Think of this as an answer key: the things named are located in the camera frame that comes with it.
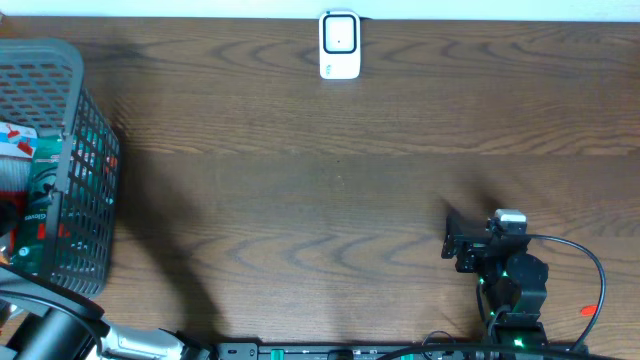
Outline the green grip gloves package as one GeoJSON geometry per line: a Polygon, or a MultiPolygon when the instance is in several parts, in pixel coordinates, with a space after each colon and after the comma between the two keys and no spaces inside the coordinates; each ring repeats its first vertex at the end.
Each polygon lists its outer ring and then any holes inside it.
{"type": "Polygon", "coordinates": [[[27,204],[18,225],[12,266],[37,274],[43,258],[46,221],[63,141],[59,136],[42,137],[32,158],[27,191],[27,204]]]}

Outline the red dustpan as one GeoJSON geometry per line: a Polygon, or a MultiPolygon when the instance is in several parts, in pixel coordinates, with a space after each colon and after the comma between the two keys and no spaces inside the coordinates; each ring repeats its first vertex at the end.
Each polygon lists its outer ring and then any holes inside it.
{"type": "Polygon", "coordinates": [[[38,145],[35,129],[1,122],[1,253],[13,250],[26,206],[31,163],[38,145]]]}

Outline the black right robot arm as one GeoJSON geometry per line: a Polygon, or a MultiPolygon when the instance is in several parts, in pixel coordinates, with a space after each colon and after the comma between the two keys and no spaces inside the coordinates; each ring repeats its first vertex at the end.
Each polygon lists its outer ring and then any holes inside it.
{"type": "Polygon", "coordinates": [[[547,298],[549,266],[528,253],[527,218],[498,209],[484,226],[452,211],[446,217],[441,257],[454,259],[459,273],[478,277],[476,299],[493,344],[546,346],[539,321],[547,298]]]}

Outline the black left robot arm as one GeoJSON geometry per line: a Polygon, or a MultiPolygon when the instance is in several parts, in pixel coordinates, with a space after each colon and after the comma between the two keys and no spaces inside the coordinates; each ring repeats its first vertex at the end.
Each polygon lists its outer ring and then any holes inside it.
{"type": "Polygon", "coordinates": [[[214,347],[162,329],[111,324],[90,299],[39,277],[1,266],[1,302],[27,316],[8,342],[3,359],[211,360],[214,347]]]}

